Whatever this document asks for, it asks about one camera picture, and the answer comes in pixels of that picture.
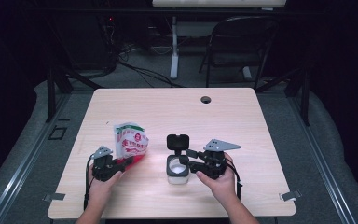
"snack bag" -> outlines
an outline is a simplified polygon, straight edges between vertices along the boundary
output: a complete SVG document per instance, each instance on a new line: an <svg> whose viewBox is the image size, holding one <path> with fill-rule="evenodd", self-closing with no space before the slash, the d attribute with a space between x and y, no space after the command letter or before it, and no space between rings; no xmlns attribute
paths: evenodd
<svg viewBox="0 0 358 224"><path fill-rule="evenodd" d="M117 163L131 158L131 164L126 166L126 170L128 170L144 157L149 139L145 135L145 129L136 123L128 122L115 125L114 129Z"/></svg>

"human hand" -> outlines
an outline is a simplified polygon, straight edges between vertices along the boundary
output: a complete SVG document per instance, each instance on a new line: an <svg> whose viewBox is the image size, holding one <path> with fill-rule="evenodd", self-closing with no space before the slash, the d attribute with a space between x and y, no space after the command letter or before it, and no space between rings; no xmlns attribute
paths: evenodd
<svg viewBox="0 0 358 224"><path fill-rule="evenodd" d="M227 162L232 162L232 158L226 152L225 157ZM235 194L235 175L229 167L226 168L223 175L219 176L217 179L211 179L201 171L197 171L196 175L204 185L211 189L213 196L221 204L228 203L229 200L233 199L232 197L237 198Z"/></svg>
<svg viewBox="0 0 358 224"><path fill-rule="evenodd" d="M89 167L89 205L105 208L112 194L113 186L118 182L123 173L116 172L110 179L105 182L95 179L92 176L92 164Z"/></svg>
<svg viewBox="0 0 358 224"><path fill-rule="evenodd" d="M92 176L92 164L89 167L89 202L86 210L79 217L76 224L91 224L91 223L99 223L101 219L101 215L103 214L103 210L107 205L107 202L110 199L112 194L113 186L118 182L123 173L118 171L115 173L110 179L103 182L95 179Z"/></svg>

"metal bracket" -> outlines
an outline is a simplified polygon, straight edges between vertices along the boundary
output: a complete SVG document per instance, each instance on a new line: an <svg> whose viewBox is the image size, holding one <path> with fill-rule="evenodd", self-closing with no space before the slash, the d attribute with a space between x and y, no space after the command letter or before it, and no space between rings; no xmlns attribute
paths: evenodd
<svg viewBox="0 0 358 224"><path fill-rule="evenodd" d="M241 146L220 141L217 139L212 139L205 147L205 150L209 151L225 151L225 150L231 150L231 149L238 149L241 148Z"/></svg>
<svg viewBox="0 0 358 224"><path fill-rule="evenodd" d="M43 197L43 201L51 203L53 200L59 200L62 201L63 198L65 197L65 194L61 194L61 193L53 193L53 194L46 194L45 197Z"/></svg>
<svg viewBox="0 0 358 224"><path fill-rule="evenodd" d="M98 148L98 150L95 151L95 153L92 155L92 158L95 160L112 153L113 153L112 149L109 149L108 147L100 146L100 148Z"/></svg>
<svg viewBox="0 0 358 224"><path fill-rule="evenodd" d="M295 201L297 198L301 197L302 194L300 193L299 190L295 190L295 191L290 191L284 194L279 194L279 197L281 198L281 200L286 201Z"/></svg>

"metal clip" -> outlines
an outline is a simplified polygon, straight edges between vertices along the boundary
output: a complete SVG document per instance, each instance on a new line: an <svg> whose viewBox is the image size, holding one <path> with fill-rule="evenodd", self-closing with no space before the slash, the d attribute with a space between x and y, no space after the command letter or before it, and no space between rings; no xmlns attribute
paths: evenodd
<svg viewBox="0 0 358 224"><path fill-rule="evenodd" d="M53 200L60 200L62 201L63 198L65 197L65 194L60 194L60 193L53 193L53 194L46 194L45 197L43 197L43 201L51 203Z"/></svg>
<svg viewBox="0 0 358 224"><path fill-rule="evenodd" d="M284 194L279 194L279 197L281 198L281 200L286 201L295 201L297 198L301 197L302 194L300 193L299 190L295 190L295 191L290 191Z"/></svg>

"hole in table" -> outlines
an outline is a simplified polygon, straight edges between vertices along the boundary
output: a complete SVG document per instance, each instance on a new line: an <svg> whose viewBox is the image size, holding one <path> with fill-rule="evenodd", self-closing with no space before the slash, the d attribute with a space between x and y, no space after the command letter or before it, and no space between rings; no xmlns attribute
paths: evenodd
<svg viewBox="0 0 358 224"><path fill-rule="evenodd" d="M209 96L202 96L201 101L205 104L209 104L212 100L211 100L211 97L209 97Z"/></svg>

